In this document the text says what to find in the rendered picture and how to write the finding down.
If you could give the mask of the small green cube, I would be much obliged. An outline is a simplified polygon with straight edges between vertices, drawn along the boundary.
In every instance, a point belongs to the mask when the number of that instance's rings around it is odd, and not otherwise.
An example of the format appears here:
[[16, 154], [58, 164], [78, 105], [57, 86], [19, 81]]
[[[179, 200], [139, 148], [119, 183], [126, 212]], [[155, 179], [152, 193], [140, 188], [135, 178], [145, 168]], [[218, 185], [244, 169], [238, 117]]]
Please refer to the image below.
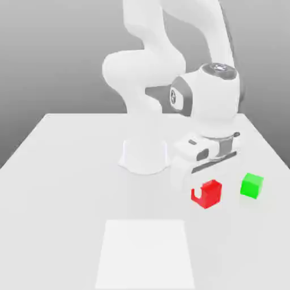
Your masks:
[[242, 180], [240, 194], [257, 199], [262, 190], [264, 178], [247, 173]]

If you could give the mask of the small red cube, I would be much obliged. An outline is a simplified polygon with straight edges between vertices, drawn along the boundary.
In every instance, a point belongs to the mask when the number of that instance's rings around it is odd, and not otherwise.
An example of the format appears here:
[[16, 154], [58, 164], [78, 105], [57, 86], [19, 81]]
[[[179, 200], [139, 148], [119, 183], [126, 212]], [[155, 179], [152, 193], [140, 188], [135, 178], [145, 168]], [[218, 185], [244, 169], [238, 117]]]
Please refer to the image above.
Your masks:
[[201, 187], [201, 196], [195, 195], [195, 190], [191, 190], [191, 200], [199, 204], [204, 209], [207, 209], [220, 202], [222, 184], [217, 180], [210, 180], [204, 183]]

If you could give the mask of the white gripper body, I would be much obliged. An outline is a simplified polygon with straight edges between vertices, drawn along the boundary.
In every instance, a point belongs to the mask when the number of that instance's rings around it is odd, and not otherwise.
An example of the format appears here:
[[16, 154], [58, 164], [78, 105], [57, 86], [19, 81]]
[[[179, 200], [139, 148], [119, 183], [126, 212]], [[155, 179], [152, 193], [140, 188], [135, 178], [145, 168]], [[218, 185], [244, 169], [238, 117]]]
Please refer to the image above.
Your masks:
[[233, 151], [223, 157], [200, 161], [176, 155], [170, 166], [170, 184], [175, 190], [184, 190], [190, 185], [199, 186], [213, 179], [218, 180], [227, 171], [229, 160], [236, 155], [237, 151]]

